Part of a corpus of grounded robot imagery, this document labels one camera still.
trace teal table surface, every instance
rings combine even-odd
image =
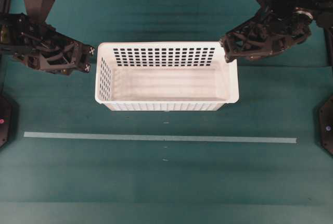
[[[57,0],[47,22],[101,42],[218,41],[254,0]],[[24,12],[12,0],[12,13]],[[240,100],[213,112],[116,112],[90,74],[69,77],[2,59],[14,105],[0,150],[0,223],[333,222],[333,159],[318,108],[333,92],[324,35],[274,58],[240,60]],[[297,138],[296,144],[25,138],[24,133]]]

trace basket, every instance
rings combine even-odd
[[[219,42],[102,43],[95,99],[120,111],[218,110],[239,99]]]

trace white tape strip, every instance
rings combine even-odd
[[[122,134],[83,134],[83,133],[44,133],[25,132],[28,138],[88,139],[88,140],[134,140],[134,141],[177,141],[177,142],[252,142],[296,144],[296,138],[267,137],[226,137],[226,136],[182,136],[182,135],[122,135]]]

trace rectangular perforation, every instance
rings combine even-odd
[[[119,111],[210,111],[217,103],[112,103]]]
[[[99,95],[105,101],[111,100],[111,67],[104,58],[101,59]]]
[[[193,67],[211,66],[214,47],[114,48],[120,67]]]

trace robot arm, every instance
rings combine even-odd
[[[0,53],[29,68],[70,75],[90,71],[94,48],[56,32],[45,23],[55,0],[24,0],[24,14],[0,14]]]
[[[254,17],[221,38],[226,61],[245,57],[257,60],[278,55],[311,35],[309,25],[333,26],[333,0],[257,0]]]

